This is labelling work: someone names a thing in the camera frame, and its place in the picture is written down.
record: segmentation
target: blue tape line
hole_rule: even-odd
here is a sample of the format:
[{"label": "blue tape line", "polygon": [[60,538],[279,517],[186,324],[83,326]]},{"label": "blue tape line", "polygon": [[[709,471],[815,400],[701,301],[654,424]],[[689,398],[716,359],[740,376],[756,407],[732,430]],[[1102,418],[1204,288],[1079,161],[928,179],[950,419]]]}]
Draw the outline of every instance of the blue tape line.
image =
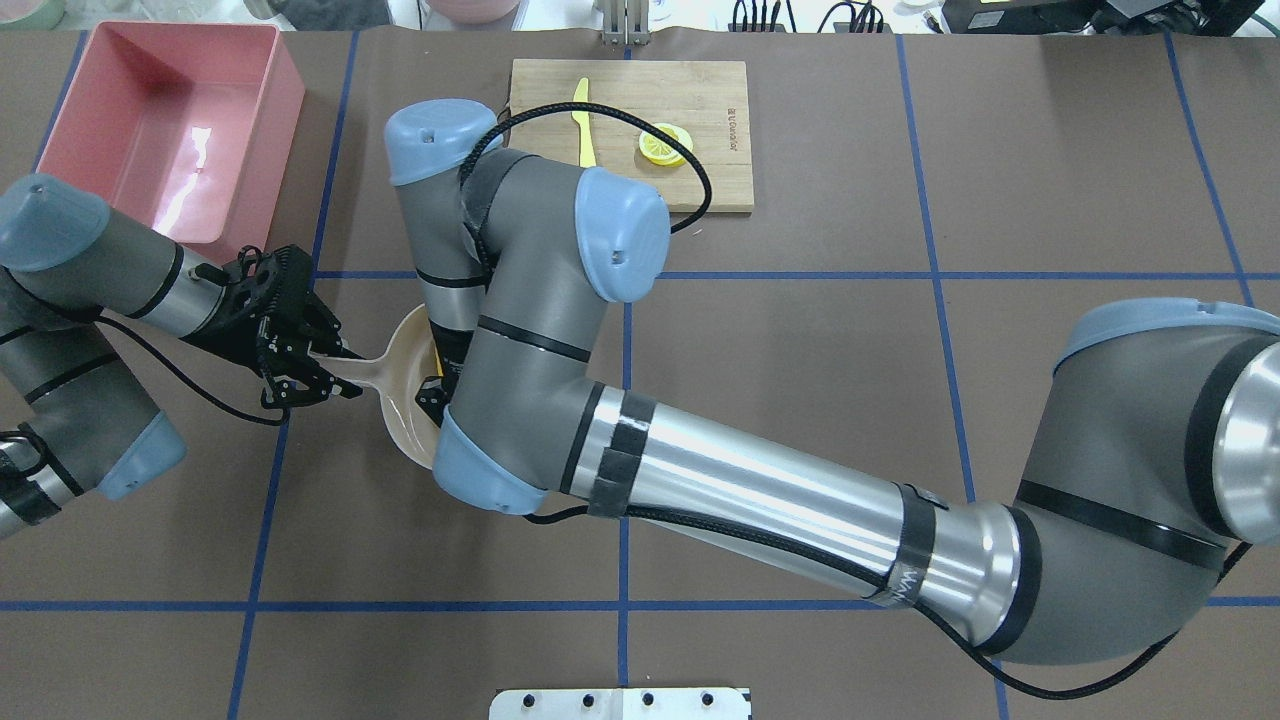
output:
[{"label": "blue tape line", "polygon": [[[630,302],[622,305],[622,389],[631,389],[631,360],[634,334],[634,306]],[[618,519],[618,687],[625,688],[628,683],[631,641],[631,521],[627,518]]]},{"label": "blue tape line", "polygon": [[920,220],[924,224],[924,246],[929,254],[929,273],[933,279],[933,304],[938,314],[938,332],[942,334],[942,360],[947,369],[947,391],[951,395],[951,415],[956,427],[956,446],[960,450],[960,471],[964,474],[964,493],[969,502],[977,500],[973,487],[973,468],[969,462],[969,439],[964,428],[964,410],[960,407],[960,386],[956,380],[955,355],[951,350],[951,328],[947,323],[947,305],[942,295],[942,277],[938,268],[938,251],[933,243],[933,218],[929,214],[929,197],[924,183],[924,161],[920,159],[920,138],[915,128],[915,106],[911,102],[911,81],[906,68],[906,46],[901,35],[895,35],[897,44],[897,69],[902,77],[902,104],[906,109],[906,131],[911,138],[911,163],[915,165],[915,192],[920,201]]},{"label": "blue tape line", "polygon": [[[991,662],[1001,670],[1005,669],[1005,665],[998,660],[992,660]],[[996,712],[1000,720],[1009,720],[1009,693],[1005,683],[996,678],[992,678],[992,682],[996,683]]]},{"label": "blue tape line", "polygon": [[232,679],[232,697],[227,706],[227,720],[236,720],[239,712],[241,692],[244,689],[248,648],[253,642],[253,620],[257,615],[257,598],[262,588],[262,568],[266,565],[266,548],[271,537],[271,520],[275,518],[275,498],[280,488],[280,471],[284,468],[284,450],[288,447],[288,439],[289,424],[285,423],[275,436],[275,457],[271,460],[271,477],[266,484],[266,502],[262,505],[262,524],[257,533],[257,551],[253,556],[253,574],[248,584],[244,626],[241,630],[241,646],[236,656],[236,675]]},{"label": "blue tape line", "polygon": [[1249,292],[1249,281],[1244,277],[1244,264],[1240,263],[1240,254],[1235,249],[1235,238],[1231,237],[1231,227],[1226,223],[1226,213],[1222,211],[1222,201],[1217,196],[1217,184],[1213,174],[1208,170],[1208,160],[1204,159],[1204,149],[1199,142],[1199,133],[1196,132],[1196,118],[1192,117],[1192,106],[1187,100],[1187,87],[1183,86],[1183,72],[1178,67],[1178,53],[1174,50],[1174,37],[1165,33],[1165,51],[1169,54],[1169,69],[1174,73],[1174,87],[1178,88],[1178,101],[1183,105],[1183,118],[1187,119],[1187,133],[1192,138],[1192,149],[1196,150],[1196,161],[1199,163],[1201,174],[1204,176],[1204,187],[1208,190],[1208,199],[1213,202],[1213,214],[1217,217],[1217,227],[1222,231],[1222,241],[1226,242],[1226,254],[1231,256],[1231,266],[1235,268],[1235,278],[1240,283],[1240,295],[1244,304],[1253,307],[1253,293]]},{"label": "blue tape line", "polygon": [[0,612],[244,612],[243,601],[4,600]]},{"label": "blue tape line", "polygon": [[[1110,270],[938,270],[943,281],[1238,281],[1236,273]],[[317,279],[412,281],[413,270],[316,270]],[[668,270],[659,281],[932,281],[928,270]],[[1280,273],[1244,273],[1248,279],[1280,281]]]},{"label": "blue tape line", "polygon": [[[0,612],[244,612],[244,601],[4,600]],[[499,600],[499,601],[260,601],[264,612],[881,612],[861,600]],[[1206,607],[1280,607],[1280,596],[1217,596]]]},{"label": "blue tape line", "polygon": [[847,612],[884,610],[864,600],[632,600],[634,612]]},{"label": "blue tape line", "polygon": [[1206,607],[1280,607],[1280,596],[1215,596],[1208,598]]},{"label": "blue tape line", "polygon": [[239,698],[244,689],[244,670],[248,669],[248,646],[253,639],[253,620],[256,615],[252,609],[244,614],[244,626],[241,629],[241,647],[236,655],[236,675],[232,676],[232,698],[227,703],[227,720],[236,720],[239,716]]},{"label": "blue tape line", "polygon": [[[356,49],[360,46],[360,31],[351,33],[351,49],[347,50],[347,74],[342,79],[342,97],[338,100],[338,119],[333,128],[333,143],[329,146],[329,168],[324,176],[324,192],[320,195],[320,214],[316,218],[316,237],[311,245],[311,263],[320,266],[320,250],[324,249],[324,229],[329,222],[329,199],[333,195],[333,178],[338,172],[338,150],[342,147],[342,128],[347,123],[347,100],[351,97],[351,76],[356,69]],[[311,275],[315,287],[316,275]]]},{"label": "blue tape line", "polygon": [[416,281],[413,270],[316,270],[314,278],[321,281]]},{"label": "blue tape line", "polygon": [[58,102],[54,104],[54,114],[49,117],[49,127],[45,128],[45,137],[40,140],[40,150],[36,150],[36,159],[31,163],[31,172],[36,172],[36,168],[40,167],[40,159],[45,156],[45,147],[49,147],[49,138],[54,135],[58,115],[63,111],[63,102],[67,101],[67,91],[72,88],[72,78],[76,77],[76,69],[79,68],[79,60],[84,55],[86,41],[88,41],[88,31],[82,29],[79,40],[76,41],[76,53],[72,54],[72,65],[67,68],[67,77],[63,78],[63,88],[58,94]]}]

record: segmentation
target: lemon slice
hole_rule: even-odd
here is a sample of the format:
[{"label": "lemon slice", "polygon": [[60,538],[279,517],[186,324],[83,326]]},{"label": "lemon slice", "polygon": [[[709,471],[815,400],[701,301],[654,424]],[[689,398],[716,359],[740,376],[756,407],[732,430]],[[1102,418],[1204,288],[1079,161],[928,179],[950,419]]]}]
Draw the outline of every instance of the lemon slice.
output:
[{"label": "lemon slice", "polygon": [[[671,137],[675,137],[676,141],[684,145],[686,150],[694,150],[694,138],[689,136],[689,131],[685,128],[671,123],[657,123],[655,127]],[[685,164],[685,159],[680,155],[680,152],[676,152],[669,145],[648,132],[640,133],[640,154],[654,165],[673,168]]]}]

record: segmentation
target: blue joint cap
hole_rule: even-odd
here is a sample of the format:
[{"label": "blue joint cap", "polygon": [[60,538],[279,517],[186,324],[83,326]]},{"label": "blue joint cap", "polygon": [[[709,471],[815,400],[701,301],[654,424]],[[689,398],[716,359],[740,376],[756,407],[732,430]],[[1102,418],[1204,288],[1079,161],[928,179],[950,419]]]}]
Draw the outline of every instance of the blue joint cap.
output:
[{"label": "blue joint cap", "polygon": [[1142,297],[1089,310],[1071,331],[1066,350],[1053,365],[1094,345],[1128,334],[1193,325],[1252,328],[1280,334],[1280,318],[1231,302],[1201,302],[1194,297]]},{"label": "blue joint cap", "polygon": [[448,407],[444,409],[434,465],[435,482],[444,492],[481,510],[527,515],[538,510],[547,497],[547,491],[512,475],[471,442],[453,421]]},{"label": "blue joint cap", "polygon": [[110,500],[120,500],[159,478],[186,456],[187,443],[182,442],[169,418],[159,413],[111,465],[97,489]]},{"label": "blue joint cap", "polygon": [[[457,168],[495,124],[493,110],[475,100],[426,100],[397,110],[383,131],[392,184],[415,183]],[[485,152],[500,146],[499,136]]]},{"label": "blue joint cap", "polygon": [[635,302],[667,263],[671,215],[650,184],[589,168],[573,199],[577,250],[596,295]]},{"label": "blue joint cap", "polygon": [[93,245],[111,206],[106,200],[37,173],[0,195],[0,265],[19,273],[56,268]]}]

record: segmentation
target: white bracket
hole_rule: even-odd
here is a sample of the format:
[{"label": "white bracket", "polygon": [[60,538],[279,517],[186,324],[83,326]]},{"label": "white bracket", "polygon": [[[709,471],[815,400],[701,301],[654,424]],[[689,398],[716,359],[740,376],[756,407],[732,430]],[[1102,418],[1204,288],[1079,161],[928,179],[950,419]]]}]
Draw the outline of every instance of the white bracket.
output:
[{"label": "white bracket", "polygon": [[748,688],[503,691],[489,720],[751,720]]},{"label": "white bracket", "polygon": [[605,45],[649,45],[649,0],[596,0]]}]

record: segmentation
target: bamboo cutting board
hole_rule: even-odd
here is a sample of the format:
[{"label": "bamboo cutting board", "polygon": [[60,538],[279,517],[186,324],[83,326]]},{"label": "bamboo cutting board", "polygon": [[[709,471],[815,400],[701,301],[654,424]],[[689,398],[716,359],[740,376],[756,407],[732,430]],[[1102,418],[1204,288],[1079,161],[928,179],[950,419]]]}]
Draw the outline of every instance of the bamboo cutting board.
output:
[{"label": "bamboo cutting board", "polygon": [[[746,64],[741,61],[525,60],[511,69],[511,113],[573,99],[577,81],[590,79],[591,102],[612,105],[650,123],[675,123],[694,138],[694,155],[712,181],[712,211],[750,213],[751,123]],[[570,113],[521,123],[511,147],[577,164],[577,124]],[[673,213],[695,210],[703,186],[687,164],[654,165],[640,155],[640,129],[591,114],[595,161],[620,176],[652,183]]]}]

